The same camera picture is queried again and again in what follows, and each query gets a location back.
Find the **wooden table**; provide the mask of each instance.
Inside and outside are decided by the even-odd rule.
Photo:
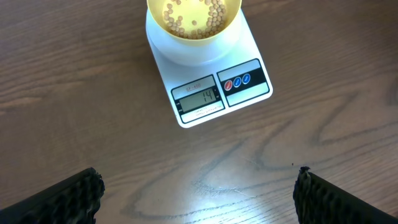
[[[0,208],[94,167],[98,223],[297,223],[310,166],[398,216],[397,8],[244,0],[274,95],[183,129],[145,1],[0,0]]]

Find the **scale platform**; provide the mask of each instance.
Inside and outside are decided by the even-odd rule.
[[[230,24],[235,26],[229,29],[233,34],[221,33],[210,45],[191,47],[171,38],[147,12],[148,41],[181,127],[190,128],[272,95],[242,10],[238,17]]]

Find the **brown wooden surface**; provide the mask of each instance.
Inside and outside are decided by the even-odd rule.
[[[145,1],[0,0],[0,208],[92,166],[98,223],[297,223],[306,165],[398,216],[397,8],[244,0],[274,95],[182,129]]]

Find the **bowl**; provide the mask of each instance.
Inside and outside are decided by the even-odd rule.
[[[208,13],[210,12],[210,5],[206,5],[205,1],[200,0],[180,0],[181,4],[177,4],[176,1],[172,0],[147,0],[147,5],[151,16],[154,18],[156,24],[161,27],[168,35],[170,35],[176,41],[191,46],[201,46],[206,45],[214,41],[218,36],[229,29],[229,25],[237,18],[239,9],[242,5],[242,0],[222,0],[226,8],[226,15],[224,20],[224,29],[218,34],[212,35],[204,39],[185,39],[182,37],[177,37],[171,33],[170,27],[167,26],[168,21],[164,19],[164,11],[166,11],[167,4],[173,5],[173,13],[170,17],[175,20],[178,16],[182,16],[182,25],[185,29],[186,34],[191,34],[193,30],[201,29],[205,30],[207,28],[206,23],[210,17]]]

